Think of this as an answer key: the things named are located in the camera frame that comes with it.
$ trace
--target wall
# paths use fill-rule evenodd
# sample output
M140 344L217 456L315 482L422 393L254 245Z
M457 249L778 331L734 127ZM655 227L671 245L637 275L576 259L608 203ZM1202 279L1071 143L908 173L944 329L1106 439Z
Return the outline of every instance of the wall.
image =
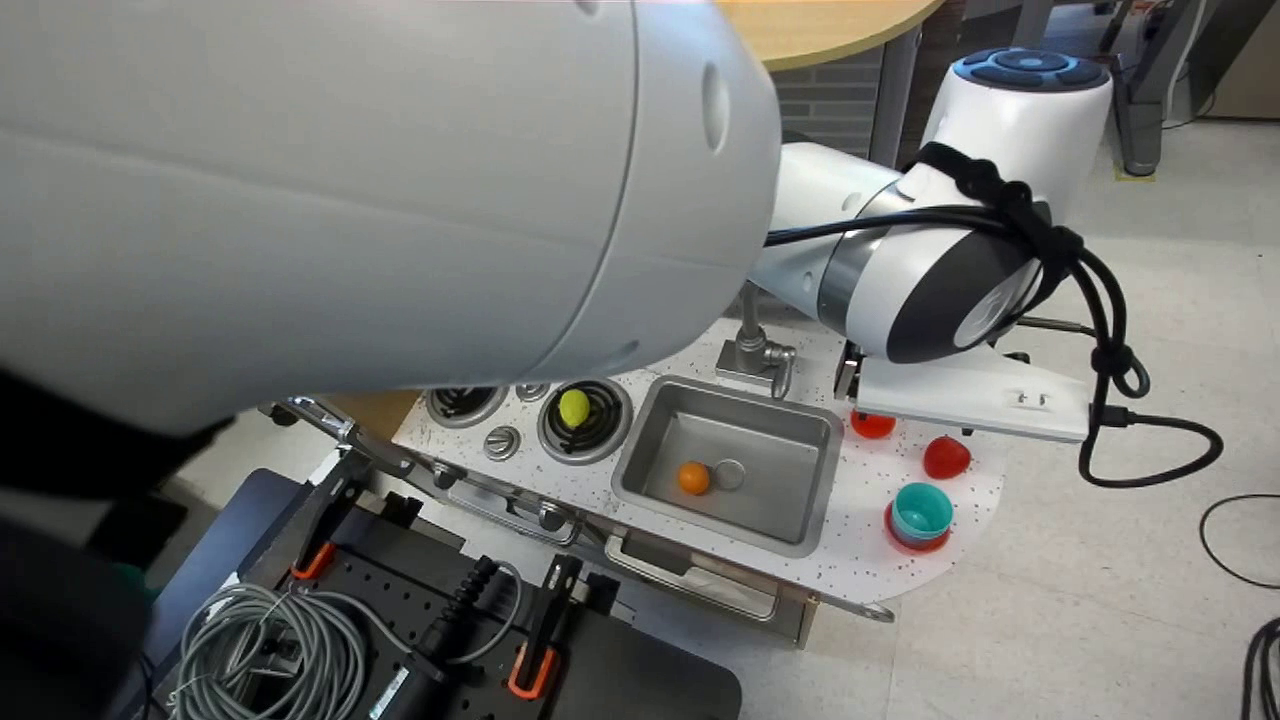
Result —
M880 86L880 50L802 73L778 73L774 80L787 133L869 157Z

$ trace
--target orange ball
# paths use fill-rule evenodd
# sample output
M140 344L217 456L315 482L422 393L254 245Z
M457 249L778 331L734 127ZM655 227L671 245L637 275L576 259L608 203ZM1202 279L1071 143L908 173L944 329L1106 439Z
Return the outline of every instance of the orange ball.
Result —
M684 497L708 497L713 492L713 469L708 462L679 462L677 469L677 486Z

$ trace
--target desk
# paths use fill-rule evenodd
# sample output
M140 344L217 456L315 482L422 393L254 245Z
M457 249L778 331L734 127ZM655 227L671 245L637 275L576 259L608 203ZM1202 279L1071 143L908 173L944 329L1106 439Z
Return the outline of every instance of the desk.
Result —
M880 49L935 6L939 0L722 0L736 34L774 73Z
M918 49L939 0L722 0L722 12L769 73L831 63L884 45L873 158L897 165Z

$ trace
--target floor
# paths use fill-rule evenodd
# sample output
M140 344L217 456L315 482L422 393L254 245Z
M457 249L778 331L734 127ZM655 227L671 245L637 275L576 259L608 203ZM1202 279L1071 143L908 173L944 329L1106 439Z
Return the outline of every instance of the floor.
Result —
M804 650L736 620L633 587L625 610L744 679L747 720L931 720L931 717L1231 717L1253 628L1277 592L1216 571L1195 516L1228 492L1280 492L1280 127L1190 122L1169 137L1158 180L1101 158L1077 227L1134 297L1134 339L1158 375L1150 413L1190 413L1228 434L1228 456L1174 486L1101 492L1077 481L1071 446L1016 444L1007 497L954 574L905 596L897 625L835 606ZM1050 316L1080 316L1059 292ZM1083 366L1066 335L1012 335L1036 359ZM1177 459L1163 434L1116 434L1106 469ZM249 469L310 474L323 462L310 427L244 421L184 473L219 504ZM1280 508L1222 516L1216 544L1280 580Z

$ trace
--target sink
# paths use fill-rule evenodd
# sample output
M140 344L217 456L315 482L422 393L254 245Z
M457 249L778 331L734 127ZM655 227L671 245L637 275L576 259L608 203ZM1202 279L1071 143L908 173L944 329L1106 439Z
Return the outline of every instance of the sink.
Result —
M615 473L621 500L797 555L816 544L841 434L821 409L655 380ZM708 497L677 486L687 459L713 469Z

